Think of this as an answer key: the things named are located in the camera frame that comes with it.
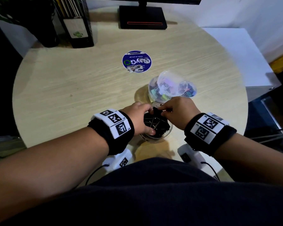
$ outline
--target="black monitor base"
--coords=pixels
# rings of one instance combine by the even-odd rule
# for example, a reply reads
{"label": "black monitor base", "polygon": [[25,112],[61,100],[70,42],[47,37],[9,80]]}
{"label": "black monitor base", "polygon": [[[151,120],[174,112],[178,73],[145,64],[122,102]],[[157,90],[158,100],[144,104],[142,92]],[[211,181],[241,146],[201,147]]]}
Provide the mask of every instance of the black monitor base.
{"label": "black monitor base", "polygon": [[119,6],[119,21],[122,29],[165,30],[166,19],[161,7],[147,7],[146,2],[139,6]]}

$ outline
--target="forearm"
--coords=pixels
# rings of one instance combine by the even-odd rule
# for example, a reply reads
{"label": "forearm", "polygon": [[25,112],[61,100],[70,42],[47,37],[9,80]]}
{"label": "forearm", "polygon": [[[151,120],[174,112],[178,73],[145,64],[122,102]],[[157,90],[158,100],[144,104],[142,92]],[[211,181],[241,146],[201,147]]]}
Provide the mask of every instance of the forearm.
{"label": "forearm", "polygon": [[213,157],[235,181],[283,186],[283,153],[235,134]]}
{"label": "forearm", "polygon": [[66,192],[108,155],[106,141],[86,127],[0,162],[0,221]]}

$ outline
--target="person's right hand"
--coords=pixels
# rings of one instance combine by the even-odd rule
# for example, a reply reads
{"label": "person's right hand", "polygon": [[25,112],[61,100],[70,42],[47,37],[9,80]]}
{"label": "person's right hand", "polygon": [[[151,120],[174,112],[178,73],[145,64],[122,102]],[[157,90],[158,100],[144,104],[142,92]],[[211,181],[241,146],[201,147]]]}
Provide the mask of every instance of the person's right hand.
{"label": "person's right hand", "polygon": [[166,110],[161,115],[181,130],[185,129],[194,116],[201,113],[190,98],[183,97],[173,97],[158,107],[158,110]]}

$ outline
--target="circular sticker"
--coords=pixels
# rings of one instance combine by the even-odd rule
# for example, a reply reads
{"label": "circular sticker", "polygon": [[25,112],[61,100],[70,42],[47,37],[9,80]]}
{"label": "circular sticker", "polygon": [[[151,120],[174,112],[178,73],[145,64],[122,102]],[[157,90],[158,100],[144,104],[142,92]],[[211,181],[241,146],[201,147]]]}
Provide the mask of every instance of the circular sticker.
{"label": "circular sticker", "polygon": [[150,69],[152,60],[143,51],[130,51],[124,55],[122,63],[130,73],[141,73]]}

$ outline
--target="wood grain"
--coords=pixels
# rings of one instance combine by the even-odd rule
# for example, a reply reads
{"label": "wood grain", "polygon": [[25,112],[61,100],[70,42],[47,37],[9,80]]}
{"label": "wood grain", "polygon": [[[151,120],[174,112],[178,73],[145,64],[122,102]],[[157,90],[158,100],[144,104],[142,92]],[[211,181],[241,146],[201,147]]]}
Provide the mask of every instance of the wood grain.
{"label": "wood grain", "polygon": [[[116,13],[116,8],[94,12]],[[165,16],[169,21],[176,19],[167,13]],[[107,108],[147,102],[145,85],[168,69],[180,72],[197,86],[193,100],[202,112],[211,111],[229,120],[243,134],[247,95],[237,67],[204,30],[192,22],[177,22],[161,31],[121,30],[113,20],[97,21],[92,22],[92,48],[30,49],[19,67],[13,91],[14,116],[26,146],[85,127],[93,114]],[[147,72],[129,73],[123,67],[123,55],[132,50],[151,56],[152,66]],[[183,131],[174,127],[165,142],[132,148],[137,160],[147,158],[141,149],[149,145],[149,157],[167,155],[180,160],[177,148],[185,143],[183,139]]]}

